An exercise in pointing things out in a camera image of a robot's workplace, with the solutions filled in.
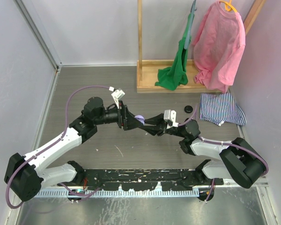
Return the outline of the black round earbud case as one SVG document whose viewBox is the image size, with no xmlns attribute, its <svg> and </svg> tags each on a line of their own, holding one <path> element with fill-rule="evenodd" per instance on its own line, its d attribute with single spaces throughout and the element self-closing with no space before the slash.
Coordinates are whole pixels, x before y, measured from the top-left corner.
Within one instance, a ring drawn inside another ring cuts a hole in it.
<svg viewBox="0 0 281 225">
<path fill-rule="evenodd" d="M 185 113 L 192 113 L 192 112 L 193 112 L 193 107 L 190 106 L 190 105 L 186 105 L 186 106 L 184 107 L 184 112 L 185 112 Z"/>
</svg>

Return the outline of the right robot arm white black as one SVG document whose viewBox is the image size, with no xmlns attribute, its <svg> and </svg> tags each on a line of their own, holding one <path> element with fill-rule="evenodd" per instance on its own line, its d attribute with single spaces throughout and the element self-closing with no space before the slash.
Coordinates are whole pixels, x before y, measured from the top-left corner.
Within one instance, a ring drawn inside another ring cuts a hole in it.
<svg viewBox="0 0 281 225">
<path fill-rule="evenodd" d="M 137 117 L 142 129 L 153 136 L 164 134 L 182 138 L 179 145 L 185 154 L 208 159 L 196 168 L 198 183 L 205 185 L 212 179 L 231 179 L 249 189 L 261 176 L 268 173 L 267 162 L 243 138 L 216 141 L 200 135 L 199 125 L 192 118 L 176 122 L 175 111 L 168 111 L 150 119 Z"/>
</svg>

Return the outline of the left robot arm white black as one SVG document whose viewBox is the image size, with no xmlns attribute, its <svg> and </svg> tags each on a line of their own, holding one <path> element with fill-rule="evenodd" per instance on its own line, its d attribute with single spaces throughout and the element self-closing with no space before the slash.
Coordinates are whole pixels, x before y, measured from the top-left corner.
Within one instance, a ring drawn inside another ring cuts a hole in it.
<svg viewBox="0 0 281 225">
<path fill-rule="evenodd" d="M 15 153 L 9 158 L 4 181 L 7 191 L 12 190 L 22 202 L 32 199 L 42 188 L 63 182 L 74 186 L 84 182 L 84 170 L 70 161 L 60 167 L 47 167 L 69 150 L 90 139 L 97 126 L 116 123 L 119 128 L 132 130 L 145 124 L 142 116 L 129 112 L 122 101 L 107 108 L 99 97 L 90 98 L 81 116 L 75 119 L 59 136 L 47 144 L 22 156 Z"/>
</svg>

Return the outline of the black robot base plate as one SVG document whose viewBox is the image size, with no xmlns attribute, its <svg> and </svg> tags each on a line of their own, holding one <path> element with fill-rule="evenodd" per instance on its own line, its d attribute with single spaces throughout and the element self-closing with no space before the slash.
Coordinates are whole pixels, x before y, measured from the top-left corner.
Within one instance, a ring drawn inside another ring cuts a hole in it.
<svg viewBox="0 0 281 225">
<path fill-rule="evenodd" d="M 86 184 L 89 190 L 100 188 L 106 191 L 154 190 L 158 184 L 162 191 L 192 190 L 197 185 L 211 185 L 208 178 L 199 179 L 190 169 L 87 169 L 79 183 L 66 182 L 68 187 Z"/>
</svg>

